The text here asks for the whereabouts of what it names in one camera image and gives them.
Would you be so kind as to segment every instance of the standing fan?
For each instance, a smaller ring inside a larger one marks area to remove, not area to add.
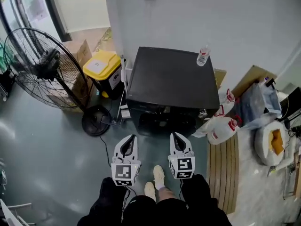
[[[12,31],[5,39],[4,61],[32,97],[61,109],[79,107],[87,134],[99,136],[109,128],[105,121],[111,116],[103,106],[87,109],[90,91],[78,62],[49,34],[32,28]]]

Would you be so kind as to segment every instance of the orange object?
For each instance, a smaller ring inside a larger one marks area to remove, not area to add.
[[[283,141],[282,141],[282,137],[281,137],[281,133],[280,133],[280,130],[274,130],[273,131],[273,136],[274,136],[274,139],[272,140],[271,144],[272,144],[272,147],[276,153],[276,155],[279,155],[283,150]]]

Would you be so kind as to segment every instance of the yellow bin lid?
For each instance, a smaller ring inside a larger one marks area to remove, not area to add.
[[[121,64],[120,57],[113,52],[99,50],[83,66],[83,72],[98,81],[106,80]]]

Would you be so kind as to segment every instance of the fan base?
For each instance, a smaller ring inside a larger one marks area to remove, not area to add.
[[[110,112],[102,105],[95,105],[85,110],[81,124],[89,136],[98,137],[109,129],[110,121]]]

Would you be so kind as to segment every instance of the plastic bottle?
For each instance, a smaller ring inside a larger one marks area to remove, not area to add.
[[[204,66],[204,64],[206,64],[207,59],[209,58],[210,51],[211,50],[208,44],[206,45],[206,47],[201,48],[197,58],[198,66]]]
[[[214,129],[207,134],[210,144],[217,145],[235,135],[239,126],[235,119],[230,117],[217,117],[218,121]]]
[[[225,116],[232,110],[234,104],[235,104],[235,97],[230,92],[230,89],[227,90],[227,95],[224,99],[220,101],[220,108],[218,111],[214,114],[214,116]]]

